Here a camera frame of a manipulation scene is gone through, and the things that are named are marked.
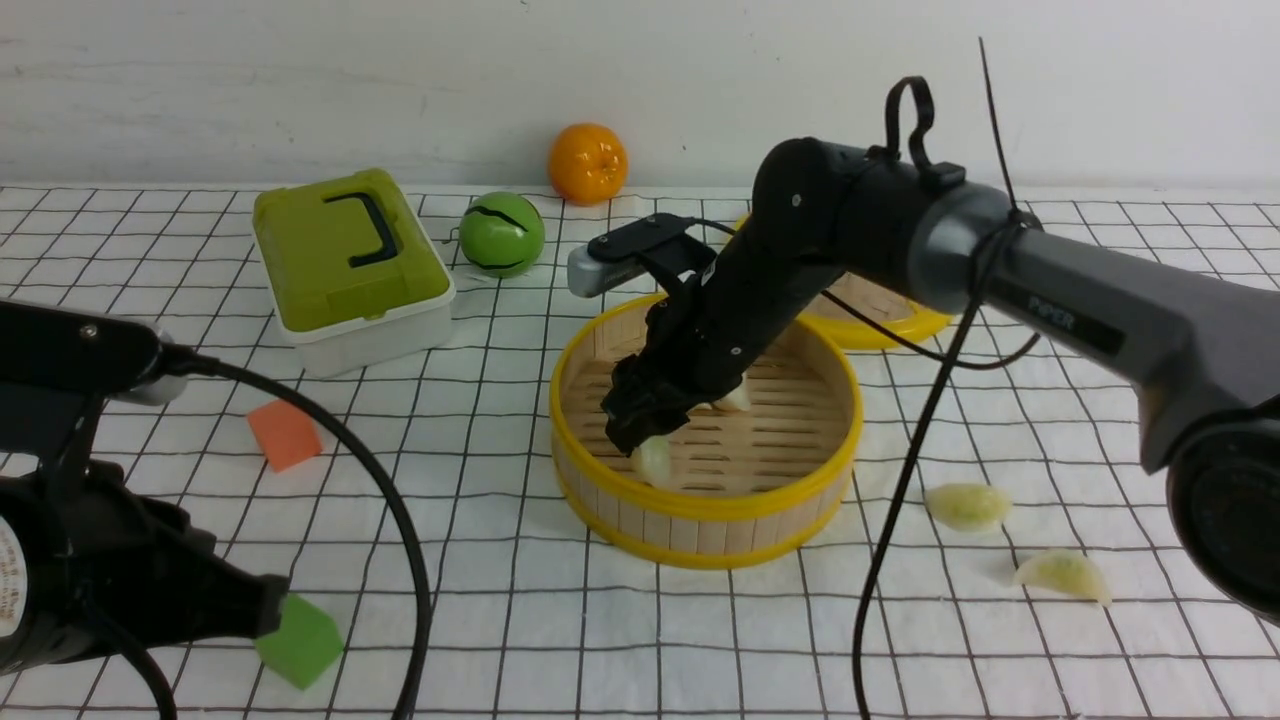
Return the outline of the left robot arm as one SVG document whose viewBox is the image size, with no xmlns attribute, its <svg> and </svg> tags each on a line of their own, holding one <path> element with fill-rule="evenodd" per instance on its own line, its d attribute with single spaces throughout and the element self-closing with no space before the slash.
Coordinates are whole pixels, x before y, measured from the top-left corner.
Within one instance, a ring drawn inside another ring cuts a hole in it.
<svg viewBox="0 0 1280 720">
<path fill-rule="evenodd" d="M 101 411 L 3 423 L 3 450 L 38 460 L 3 479 L 3 671 L 275 632 L 288 578 L 236 568 L 184 509 L 92 459 Z"/>
</svg>

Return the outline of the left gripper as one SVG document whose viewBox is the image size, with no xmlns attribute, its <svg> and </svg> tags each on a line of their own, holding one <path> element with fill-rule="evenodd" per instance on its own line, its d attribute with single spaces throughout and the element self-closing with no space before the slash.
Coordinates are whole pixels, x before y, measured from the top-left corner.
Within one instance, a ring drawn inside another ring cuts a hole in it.
<svg viewBox="0 0 1280 720">
<path fill-rule="evenodd" d="M 288 579 L 233 566 L 184 509 L 131 492 L 87 455 L 93 430 L 69 404 L 3 416 L 3 450 L 38 460 L 3 479 L 3 669 L 278 629 Z"/>
</svg>

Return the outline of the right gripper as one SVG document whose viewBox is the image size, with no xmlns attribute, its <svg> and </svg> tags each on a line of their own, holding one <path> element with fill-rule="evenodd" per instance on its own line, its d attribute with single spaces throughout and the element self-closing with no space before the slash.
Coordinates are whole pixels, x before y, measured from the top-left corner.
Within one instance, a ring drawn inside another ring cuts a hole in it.
<svg viewBox="0 0 1280 720">
<path fill-rule="evenodd" d="M 644 254 L 666 297 L 645 318 L 643 348 L 620 360 L 602 401 L 605 434 L 625 456 L 689 421 L 699 404 L 741 386 L 750 365 L 845 269 L 813 251 L 732 240 L 690 258 Z"/>
</svg>

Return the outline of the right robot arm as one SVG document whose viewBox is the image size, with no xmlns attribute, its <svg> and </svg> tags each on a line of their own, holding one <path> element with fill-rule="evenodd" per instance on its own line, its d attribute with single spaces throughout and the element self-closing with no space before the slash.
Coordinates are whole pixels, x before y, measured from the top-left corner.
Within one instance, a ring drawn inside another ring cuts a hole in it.
<svg viewBox="0 0 1280 720">
<path fill-rule="evenodd" d="M 776 145 L 751 215 L 719 251 L 660 214 L 572 251 L 570 290 L 643 274 L 667 292 L 643 351 L 613 372 L 605 433 L 623 454 L 677 430 L 845 274 L 925 307 L 975 300 L 1135 391 L 1140 465 L 1164 471 L 1172 527 L 1226 597 L 1277 621 L 1279 300 L 1051 234 L 961 167 L 818 138 Z"/>
</svg>

